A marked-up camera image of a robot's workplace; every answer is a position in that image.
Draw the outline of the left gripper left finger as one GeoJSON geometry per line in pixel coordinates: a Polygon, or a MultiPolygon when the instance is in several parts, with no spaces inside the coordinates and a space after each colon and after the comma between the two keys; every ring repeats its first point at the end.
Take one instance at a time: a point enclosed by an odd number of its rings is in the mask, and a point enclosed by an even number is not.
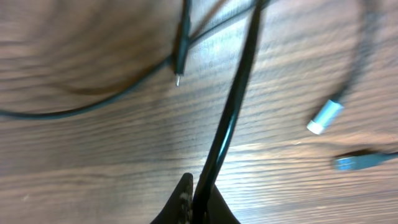
{"type": "Polygon", "coordinates": [[[151,224],[190,224],[192,219],[193,175],[184,173],[160,213],[151,224]]]}

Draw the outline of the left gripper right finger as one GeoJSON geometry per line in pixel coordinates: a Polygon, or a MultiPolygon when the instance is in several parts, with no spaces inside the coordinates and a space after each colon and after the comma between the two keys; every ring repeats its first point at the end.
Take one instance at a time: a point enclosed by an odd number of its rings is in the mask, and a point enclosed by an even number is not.
{"type": "Polygon", "coordinates": [[[210,195],[205,217],[206,224],[240,224],[216,186],[210,195]]]}

